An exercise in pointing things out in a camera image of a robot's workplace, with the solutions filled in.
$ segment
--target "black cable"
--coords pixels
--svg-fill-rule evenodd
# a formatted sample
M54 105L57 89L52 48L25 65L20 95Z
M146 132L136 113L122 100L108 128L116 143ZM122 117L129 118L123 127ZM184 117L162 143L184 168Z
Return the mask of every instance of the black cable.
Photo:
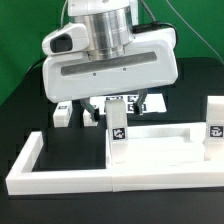
M162 28L163 26L165 27L171 27L174 29L175 31L175 35L176 35L176 45L178 44L178 33L177 33L177 29L175 26L173 26L170 23L164 23L164 22L159 22L159 21L154 21L148 24L141 24L141 25L135 25L132 27L132 31L133 33L143 33L143 32L148 32L150 30L158 30L160 28Z
M148 15L149 15L149 17L151 18L151 20L152 21L156 21L156 18L155 18L155 16L153 15L153 13L152 13L152 11L150 10L150 8L148 7L148 5L145 3L145 1L144 0L138 0L141 4L142 4L142 6L143 6L143 8L145 9L145 11L148 13Z
M24 78L30 73L31 70L33 70L38 64L44 62L46 60L47 57L43 57L39 60L37 60L36 62L34 62L26 71Z

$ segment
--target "white block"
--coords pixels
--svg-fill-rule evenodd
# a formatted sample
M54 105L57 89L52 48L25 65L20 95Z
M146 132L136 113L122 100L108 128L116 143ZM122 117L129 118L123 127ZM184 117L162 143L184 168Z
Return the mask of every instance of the white block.
M107 100L106 119L112 164L125 162L127 149L127 113L124 100Z
M192 125L190 128L190 140L193 143L203 143L206 137L206 129L204 125Z
M72 111L72 101L59 103L53 114L54 127L68 127Z
M98 122L92 121L90 113L87 110L84 110L83 124L84 124L84 127L96 127L98 125Z
M208 96L206 159L224 162L224 96Z

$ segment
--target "black table surface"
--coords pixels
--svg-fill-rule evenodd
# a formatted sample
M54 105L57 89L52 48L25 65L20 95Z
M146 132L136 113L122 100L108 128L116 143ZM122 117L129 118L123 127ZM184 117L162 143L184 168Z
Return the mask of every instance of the black table surface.
M205 121L207 96L224 95L224 66L211 58L177 62L176 83L149 90L163 93L168 111L128 115L129 126ZM5 178L32 131L42 131L45 143L33 172L105 168L105 116L98 127L84 128L74 101L69 127L54 128L55 108L46 99L41 68L0 107L0 224L224 223L224 187L8 196Z

